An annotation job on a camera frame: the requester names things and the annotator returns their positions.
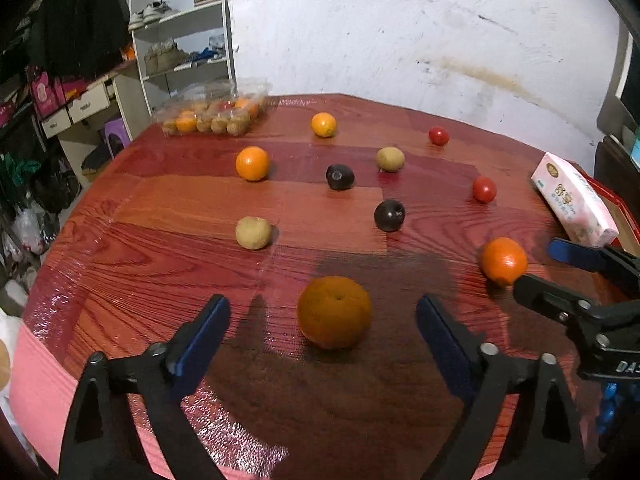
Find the red tomato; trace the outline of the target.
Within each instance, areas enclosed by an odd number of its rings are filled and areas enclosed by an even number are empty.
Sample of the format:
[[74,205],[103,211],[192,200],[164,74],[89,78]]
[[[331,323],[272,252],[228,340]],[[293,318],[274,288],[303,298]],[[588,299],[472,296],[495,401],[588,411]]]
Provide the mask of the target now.
[[472,195],[479,203],[489,204],[497,196],[497,185],[491,178],[479,176],[473,182]]
[[428,137],[430,138],[431,144],[436,146],[445,146],[450,140],[448,131],[439,126],[432,127],[428,130]]

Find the white shelf unit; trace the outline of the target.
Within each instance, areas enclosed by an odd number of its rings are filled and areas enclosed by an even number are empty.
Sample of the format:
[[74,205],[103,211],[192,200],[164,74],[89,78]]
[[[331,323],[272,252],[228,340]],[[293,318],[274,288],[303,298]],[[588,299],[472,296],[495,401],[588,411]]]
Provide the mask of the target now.
[[146,107],[191,84],[235,76],[227,0],[128,0]]

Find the kiwi fruit near left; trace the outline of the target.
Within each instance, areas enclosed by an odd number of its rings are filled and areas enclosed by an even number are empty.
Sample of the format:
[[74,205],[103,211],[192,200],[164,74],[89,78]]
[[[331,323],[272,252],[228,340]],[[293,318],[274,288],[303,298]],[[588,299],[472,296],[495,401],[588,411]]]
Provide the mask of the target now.
[[259,250],[271,242],[272,227],[262,217],[243,217],[235,226],[236,242],[248,250]]

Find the pink tissue pack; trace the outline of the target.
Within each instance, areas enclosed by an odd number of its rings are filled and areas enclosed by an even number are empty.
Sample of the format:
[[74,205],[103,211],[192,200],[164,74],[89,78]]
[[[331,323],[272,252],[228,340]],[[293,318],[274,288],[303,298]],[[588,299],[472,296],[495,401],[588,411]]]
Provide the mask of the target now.
[[620,234],[604,201],[567,160],[545,152],[530,180],[572,242],[603,247]]

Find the pink gift bag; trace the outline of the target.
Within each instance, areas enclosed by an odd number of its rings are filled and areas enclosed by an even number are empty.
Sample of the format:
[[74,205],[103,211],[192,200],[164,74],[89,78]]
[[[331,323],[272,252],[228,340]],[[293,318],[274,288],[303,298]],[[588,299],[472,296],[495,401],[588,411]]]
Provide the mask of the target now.
[[65,104],[62,84],[46,72],[35,76],[30,83],[30,93],[39,119],[48,118]]

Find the kiwi fruit far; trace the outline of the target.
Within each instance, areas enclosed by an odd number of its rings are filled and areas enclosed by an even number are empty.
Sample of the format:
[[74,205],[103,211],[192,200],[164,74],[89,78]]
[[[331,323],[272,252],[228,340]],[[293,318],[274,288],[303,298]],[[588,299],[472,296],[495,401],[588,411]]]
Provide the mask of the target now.
[[378,168],[386,172],[397,172],[405,165],[405,154],[399,148],[386,146],[376,153]]

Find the white drawer cabinet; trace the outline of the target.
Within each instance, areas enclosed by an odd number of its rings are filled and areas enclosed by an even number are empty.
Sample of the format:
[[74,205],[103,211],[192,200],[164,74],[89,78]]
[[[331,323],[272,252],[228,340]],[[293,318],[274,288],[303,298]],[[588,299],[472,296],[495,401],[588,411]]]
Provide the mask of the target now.
[[40,122],[43,135],[60,142],[82,186],[89,185],[89,181],[82,174],[81,163],[99,145],[99,130],[116,114],[122,118],[130,141],[150,124],[151,116],[135,62],[117,67],[93,81],[77,99]]

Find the dark plum far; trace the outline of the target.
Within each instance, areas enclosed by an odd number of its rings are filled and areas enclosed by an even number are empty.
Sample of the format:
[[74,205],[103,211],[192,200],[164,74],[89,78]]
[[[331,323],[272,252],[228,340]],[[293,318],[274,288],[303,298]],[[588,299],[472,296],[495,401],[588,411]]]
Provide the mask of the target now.
[[342,164],[333,164],[326,168],[326,183],[334,191],[346,191],[355,185],[355,173],[352,168]]

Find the large orange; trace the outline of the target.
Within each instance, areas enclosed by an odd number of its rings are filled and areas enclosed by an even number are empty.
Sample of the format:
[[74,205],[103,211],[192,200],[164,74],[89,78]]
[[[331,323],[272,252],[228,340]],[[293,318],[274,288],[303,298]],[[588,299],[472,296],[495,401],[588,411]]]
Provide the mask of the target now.
[[300,332],[312,344],[324,350],[348,349],[370,330],[371,298],[350,278],[315,278],[300,294],[296,316]]

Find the purple plastic stool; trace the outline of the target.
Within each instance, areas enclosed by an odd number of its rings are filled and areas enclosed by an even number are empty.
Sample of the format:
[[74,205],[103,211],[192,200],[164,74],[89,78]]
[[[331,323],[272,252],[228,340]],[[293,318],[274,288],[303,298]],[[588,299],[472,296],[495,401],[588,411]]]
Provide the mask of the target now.
[[111,158],[114,158],[130,143],[128,131],[121,117],[113,118],[105,123],[103,137]]

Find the red tomato far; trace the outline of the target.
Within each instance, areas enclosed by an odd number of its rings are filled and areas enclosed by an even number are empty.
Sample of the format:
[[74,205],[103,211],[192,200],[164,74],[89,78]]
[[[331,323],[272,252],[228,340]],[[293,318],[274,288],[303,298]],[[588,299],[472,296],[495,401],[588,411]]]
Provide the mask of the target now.
[[439,126],[432,127],[428,130],[428,137],[430,138],[431,144],[436,146],[445,146],[450,140],[448,131]]

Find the small orange mandarin far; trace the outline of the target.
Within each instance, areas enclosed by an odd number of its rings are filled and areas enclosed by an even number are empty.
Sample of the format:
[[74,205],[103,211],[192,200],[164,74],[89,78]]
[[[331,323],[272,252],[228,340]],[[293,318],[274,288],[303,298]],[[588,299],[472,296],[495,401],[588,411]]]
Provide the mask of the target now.
[[337,132],[337,121],[332,114],[327,112],[314,114],[310,126],[314,135],[322,139],[332,138]]

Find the dark plum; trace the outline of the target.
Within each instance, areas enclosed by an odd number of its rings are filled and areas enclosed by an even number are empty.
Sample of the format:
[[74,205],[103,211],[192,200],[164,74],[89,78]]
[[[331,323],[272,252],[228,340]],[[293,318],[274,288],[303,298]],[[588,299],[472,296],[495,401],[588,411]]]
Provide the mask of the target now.
[[333,164],[326,168],[326,183],[334,191],[346,191],[355,185],[355,173],[352,168],[342,164]]
[[384,232],[396,232],[405,222],[405,206],[399,200],[383,200],[373,214],[375,225]]

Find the kiwi fruit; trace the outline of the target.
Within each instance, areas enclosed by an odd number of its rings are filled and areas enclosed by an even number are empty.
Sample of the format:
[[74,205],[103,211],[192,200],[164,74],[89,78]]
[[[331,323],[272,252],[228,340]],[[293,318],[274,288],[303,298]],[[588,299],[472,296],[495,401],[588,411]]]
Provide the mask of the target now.
[[386,146],[376,153],[378,168],[386,172],[397,172],[405,165],[405,154],[399,148]]
[[243,217],[235,226],[236,242],[248,250],[259,250],[271,242],[272,227],[262,217]]

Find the black hanging clothes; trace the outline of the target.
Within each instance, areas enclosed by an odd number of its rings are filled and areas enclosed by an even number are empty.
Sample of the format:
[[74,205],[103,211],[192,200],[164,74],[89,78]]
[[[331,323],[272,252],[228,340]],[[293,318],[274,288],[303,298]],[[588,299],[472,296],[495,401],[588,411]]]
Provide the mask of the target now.
[[119,65],[128,44],[119,0],[42,0],[27,41],[31,66],[86,81]]

